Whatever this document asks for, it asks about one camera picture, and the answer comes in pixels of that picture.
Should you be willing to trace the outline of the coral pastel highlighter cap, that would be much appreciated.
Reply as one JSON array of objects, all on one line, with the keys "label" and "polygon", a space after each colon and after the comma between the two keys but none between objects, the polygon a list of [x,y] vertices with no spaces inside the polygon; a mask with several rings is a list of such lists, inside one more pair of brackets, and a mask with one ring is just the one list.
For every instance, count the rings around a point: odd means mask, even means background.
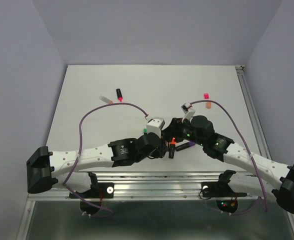
[{"label": "coral pastel highlighter cap", "polygon": [[206,102],[206,108],[207,108],[207,109],[210,109],[211,107],[212,107],[212,103],[209,102],[209,101],[207,101],[207,102]]}]

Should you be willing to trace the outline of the pink highlighter cap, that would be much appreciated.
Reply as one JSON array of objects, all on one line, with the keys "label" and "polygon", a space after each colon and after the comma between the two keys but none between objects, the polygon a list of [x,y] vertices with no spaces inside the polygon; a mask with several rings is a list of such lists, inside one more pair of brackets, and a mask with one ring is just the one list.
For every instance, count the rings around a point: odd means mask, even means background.
[{"label": "pink highlighter cap", "polygon": [[205,93],[203,96],[204,96],[205,99],[209,99],[210,98],[210,96],[209,96],[208,93]]}]

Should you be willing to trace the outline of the pink highlighter black body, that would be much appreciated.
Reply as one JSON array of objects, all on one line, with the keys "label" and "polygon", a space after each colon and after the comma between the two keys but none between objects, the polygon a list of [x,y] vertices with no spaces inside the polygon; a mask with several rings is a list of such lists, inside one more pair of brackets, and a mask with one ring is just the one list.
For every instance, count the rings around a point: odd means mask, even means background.
[{"label": "pink highlighter black body", "polygon": [[123,101],[123,95],[122,95],[122,92],[121,92],[121,89],[120,88],[117,88],[116,89],[116,95],[117,95],[117,99],[122,102]]}]

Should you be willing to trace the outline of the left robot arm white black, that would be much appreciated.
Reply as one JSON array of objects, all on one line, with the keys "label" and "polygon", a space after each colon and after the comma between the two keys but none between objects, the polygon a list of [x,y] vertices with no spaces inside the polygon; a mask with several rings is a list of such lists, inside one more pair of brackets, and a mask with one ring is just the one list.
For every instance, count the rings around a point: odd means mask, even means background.
[{"label": "left robot arm white black", "polygon": [[49,151],[42,146],[26,162],[27,192],[40,194],[69,187],[93,197],[98,193],[98,184],[84,170],[127,167],[146,158],[163,158],[167,151],[165,140],[152,132],[81,151]]}]

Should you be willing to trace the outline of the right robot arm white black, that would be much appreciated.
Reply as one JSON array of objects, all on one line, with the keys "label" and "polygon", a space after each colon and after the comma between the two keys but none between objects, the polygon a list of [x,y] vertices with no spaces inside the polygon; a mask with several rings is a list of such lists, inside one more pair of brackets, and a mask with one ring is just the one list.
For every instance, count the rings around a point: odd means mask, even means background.
[{"label": "right robot arm white black", "polygon": [[294,214],[294,164],[287,165],[249,152],[244,146],[214,130],[205,116],[191,120],[173,118],[162,130],[167,142],[184,140],[202,146],[212,159],[236,166],[245,174],[234,170],[221,173],[217,181],[203,182],[205,198],[227,198],[248,194],[276,202],[283,210]]}]

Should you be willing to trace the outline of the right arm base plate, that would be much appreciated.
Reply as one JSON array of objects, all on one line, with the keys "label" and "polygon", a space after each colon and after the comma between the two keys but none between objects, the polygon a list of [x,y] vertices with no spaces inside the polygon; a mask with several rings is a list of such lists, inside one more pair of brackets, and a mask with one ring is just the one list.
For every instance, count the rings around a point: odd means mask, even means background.
[{"label": "right arm base plate", "polygon": [[203,182],[198,196],[201,200],[219,198],[215,201],[217,208],[229,215],[235,214],[238,209],[238,194],[225,183]]}]

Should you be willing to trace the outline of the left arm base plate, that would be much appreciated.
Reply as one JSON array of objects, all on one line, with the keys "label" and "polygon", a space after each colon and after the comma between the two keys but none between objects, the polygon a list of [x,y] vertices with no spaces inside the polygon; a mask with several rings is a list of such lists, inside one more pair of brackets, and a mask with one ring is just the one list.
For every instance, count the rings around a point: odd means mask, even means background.
[{"label": "left arm base plate", "polygon": [[106,218],[114,214],[104,201],[114,198],[114,183],[100,182],[97,187],[91,188],[83,193],[69,192],[68,198],[79,200],[79,208],[83,216],[89,218]]}]

